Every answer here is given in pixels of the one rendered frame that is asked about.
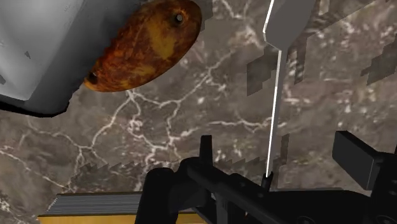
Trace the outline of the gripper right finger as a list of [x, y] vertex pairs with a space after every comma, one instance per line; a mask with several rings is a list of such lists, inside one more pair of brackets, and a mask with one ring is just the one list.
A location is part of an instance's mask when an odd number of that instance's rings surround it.
[[362, 189], [371, 192], [362, 203], [362, 224], [397, 224], [397, 150], [377, 151], [354, 134], [339, 130], [332, 158]]

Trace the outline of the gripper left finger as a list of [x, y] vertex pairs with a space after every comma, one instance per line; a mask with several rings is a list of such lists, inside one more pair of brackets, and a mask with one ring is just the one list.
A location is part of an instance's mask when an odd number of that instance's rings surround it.
[[135, 224], [176, 224], [178, 213], [189, 208], [208, 224], [281, 224], [265, 207], [270, 181], [259, 186], [215, 168], [212, 137], [204, 135], [199, 155], [182, 160], [177, 171], [165, 167], [147, 173]]

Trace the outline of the brown potato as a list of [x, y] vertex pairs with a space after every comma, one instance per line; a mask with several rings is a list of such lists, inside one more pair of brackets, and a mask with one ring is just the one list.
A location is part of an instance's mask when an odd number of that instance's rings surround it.
[[151, 82], [185, 56], [201, 25], [202, 10], [193, 0], [142, 5], [96, 60], [84, 85], [97, 92], [121, 92]]

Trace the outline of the yellow book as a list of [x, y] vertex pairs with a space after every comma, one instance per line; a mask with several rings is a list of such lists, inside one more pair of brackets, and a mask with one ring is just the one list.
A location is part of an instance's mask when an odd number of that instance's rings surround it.
[[143, 211], [167, 210], [167, 195], [143, 192], [61, 193], [38, 216], [40, 224], [135, 224]]

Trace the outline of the grey spatula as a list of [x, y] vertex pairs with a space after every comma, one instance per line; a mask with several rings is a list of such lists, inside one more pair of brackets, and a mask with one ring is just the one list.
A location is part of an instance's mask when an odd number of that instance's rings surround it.
[[261, 182], [261, 186], [266, 190], [270, 189], [274, 177], [274, 146], [278, 129], [282, 87], [286, 75], [288, 48], [307, 25], [315, 2], [316, 0], [271, 0], [263, 26], [264, 40], [278, 50], [267, 166]]

